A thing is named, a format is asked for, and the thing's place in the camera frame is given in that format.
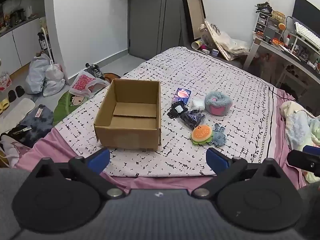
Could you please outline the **black monitor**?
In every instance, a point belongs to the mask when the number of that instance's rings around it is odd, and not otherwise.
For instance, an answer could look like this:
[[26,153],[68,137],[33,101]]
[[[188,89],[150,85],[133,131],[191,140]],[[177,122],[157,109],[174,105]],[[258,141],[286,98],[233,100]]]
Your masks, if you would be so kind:
[[292,18],[319,36],[320,10],[307,0],[295,0]]

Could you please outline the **blue planet tissue pack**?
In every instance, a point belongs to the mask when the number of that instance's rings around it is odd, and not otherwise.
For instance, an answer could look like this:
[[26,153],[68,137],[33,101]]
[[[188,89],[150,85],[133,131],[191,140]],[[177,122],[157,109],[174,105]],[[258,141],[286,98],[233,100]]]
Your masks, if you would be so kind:
[[191,91],[185,88],[178,88],[172,99],[172,104],[176,102],[183,102],[184,105],[187,104],[191,95]]

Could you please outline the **white keyboard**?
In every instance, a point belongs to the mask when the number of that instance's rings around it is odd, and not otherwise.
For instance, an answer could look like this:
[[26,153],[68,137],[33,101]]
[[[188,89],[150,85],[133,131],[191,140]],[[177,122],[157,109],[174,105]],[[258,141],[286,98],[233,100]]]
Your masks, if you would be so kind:
[[312,31],[310,31],[307,27],[300,24],[299,22],[295,22],[294,25],[296,34],[304,38],[304,40],[307,40],[317,49],[320,49],[320,38],[316,34],[314,34]]

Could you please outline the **white desk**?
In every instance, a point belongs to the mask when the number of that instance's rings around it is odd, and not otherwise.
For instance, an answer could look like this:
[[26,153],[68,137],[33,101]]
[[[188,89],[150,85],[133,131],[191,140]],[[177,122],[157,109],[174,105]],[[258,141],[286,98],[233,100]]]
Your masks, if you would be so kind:
[[249,50],[249,54],[247,55],[246,60],[244,62],[243,70],[248,70],[253,58],[255,57],[260,47],[268,50],[272,54],[277,55],[283,61],[286,61],[291,65],[294,65],[295,67],[300,69],[302,72],[304,72],[310,79],[312,79],[314,82],[319,84],[319,74],[317,73],[316,70],[314,70],[309,65],[303,63],[302,61],[299,61],[298,58],[296,58],[293,54],[286,52],[284,49],[281,48],[281,46],[274,46],[267,43],[262,38],[260,38],[256,33],[253,33],[253,43]]

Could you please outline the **white soft packet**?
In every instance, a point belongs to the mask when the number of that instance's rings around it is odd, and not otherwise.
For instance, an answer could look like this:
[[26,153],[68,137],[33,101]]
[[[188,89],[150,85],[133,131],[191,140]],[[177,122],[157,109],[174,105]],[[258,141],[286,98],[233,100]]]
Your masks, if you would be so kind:
[[205,103],[203,99],[194,98],[191,101],[190,109],[197,110],[197,111],[204,111],[205,110]]

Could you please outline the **grey pink plush toy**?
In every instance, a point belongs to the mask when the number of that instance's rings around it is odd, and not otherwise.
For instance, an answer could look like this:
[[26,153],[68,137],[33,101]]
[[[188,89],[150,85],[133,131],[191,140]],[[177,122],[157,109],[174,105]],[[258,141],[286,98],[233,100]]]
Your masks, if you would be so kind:
[[204,99],[205,110],[216,116],[225,116],[232,104],[233,101],[229,96],[218,91],[209,92]]

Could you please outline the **paper cup on floor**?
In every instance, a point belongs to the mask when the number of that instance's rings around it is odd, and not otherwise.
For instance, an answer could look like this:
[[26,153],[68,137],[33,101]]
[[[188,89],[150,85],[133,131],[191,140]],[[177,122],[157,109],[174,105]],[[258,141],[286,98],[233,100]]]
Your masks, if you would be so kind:
[[203,45],[203,41],[201,39],[199,39],[197,41],[192,42],[191,47],[194,50],[199,50],[202,47],[202,45]]

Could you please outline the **beige tote bag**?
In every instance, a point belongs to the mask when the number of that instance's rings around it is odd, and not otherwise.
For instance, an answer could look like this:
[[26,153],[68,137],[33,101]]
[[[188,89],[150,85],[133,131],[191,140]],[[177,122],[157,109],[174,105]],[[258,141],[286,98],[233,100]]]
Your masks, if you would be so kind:
[[217,49],[227,61],[249,54],[250,47],[247,42],[231,38],[207,20],[200,25],[199,31],[204,44],[209,49]]

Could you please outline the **green leaf floor mat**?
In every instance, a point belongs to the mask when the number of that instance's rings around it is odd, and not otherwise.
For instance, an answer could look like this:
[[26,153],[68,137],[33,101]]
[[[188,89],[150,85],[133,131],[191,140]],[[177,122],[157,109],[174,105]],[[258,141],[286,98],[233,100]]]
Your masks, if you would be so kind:
[[53,111],[53,126],[61,122],[66,116],[75,111],[79,106],[88,100],[87,97],[73,95],[65,92],[58,101]]

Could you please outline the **white bath mat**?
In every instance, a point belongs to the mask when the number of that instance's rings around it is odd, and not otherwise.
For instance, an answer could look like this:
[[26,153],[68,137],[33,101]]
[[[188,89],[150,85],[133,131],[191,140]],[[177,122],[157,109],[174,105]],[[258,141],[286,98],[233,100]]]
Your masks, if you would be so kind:
[[5,117],[0,120],[0,132],[5,133],[16,127],[35,107],[35,103],[23,98]]

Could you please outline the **black pouch white patch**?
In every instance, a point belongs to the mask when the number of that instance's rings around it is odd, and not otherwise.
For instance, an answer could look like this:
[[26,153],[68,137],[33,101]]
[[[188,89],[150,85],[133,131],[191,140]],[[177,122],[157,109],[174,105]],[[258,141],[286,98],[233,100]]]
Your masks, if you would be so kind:
[[183,114],[186,111],[188,111],[188,109],[185,106],[184,102],[178,101],[171,105],[171,108],[169,109],[167,116],[171,119],[175,119],[175,118],[178,118],[181,114]]

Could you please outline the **burger plush toy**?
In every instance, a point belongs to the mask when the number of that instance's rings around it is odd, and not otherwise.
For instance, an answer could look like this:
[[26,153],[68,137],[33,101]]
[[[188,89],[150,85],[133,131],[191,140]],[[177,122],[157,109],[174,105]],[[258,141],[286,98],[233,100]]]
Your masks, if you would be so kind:
[[191,133],[191,140],[195,145],[203,145],[212,141],[213,130],[208,125],[199,125]]

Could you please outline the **black item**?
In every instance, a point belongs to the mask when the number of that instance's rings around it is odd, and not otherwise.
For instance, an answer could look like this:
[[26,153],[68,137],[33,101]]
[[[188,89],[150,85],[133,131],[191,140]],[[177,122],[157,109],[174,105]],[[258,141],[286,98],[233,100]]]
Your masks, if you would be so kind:
[[182,113],[180,119],[183,123],[190,129],[195,129],[199,126],[205,119],[206,115],[199,110],[190,110]]

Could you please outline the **white cabinet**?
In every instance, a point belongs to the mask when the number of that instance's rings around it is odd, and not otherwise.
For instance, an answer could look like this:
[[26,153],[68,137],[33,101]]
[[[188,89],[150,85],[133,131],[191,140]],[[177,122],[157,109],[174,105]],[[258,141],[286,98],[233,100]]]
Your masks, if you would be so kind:
[[40,31],[40,19],[36,18],[1,35],[1,72],[11,75],[41,51],[37,35]]

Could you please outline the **small blue plush creature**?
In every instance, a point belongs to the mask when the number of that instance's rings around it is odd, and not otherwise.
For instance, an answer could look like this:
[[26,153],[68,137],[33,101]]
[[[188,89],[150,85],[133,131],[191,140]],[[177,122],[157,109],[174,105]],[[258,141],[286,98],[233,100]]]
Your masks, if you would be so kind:
[[216,123],[213,129],[212,142],[215,146],[221,147],[225,145],[227,137],[225,135],[225,127]]

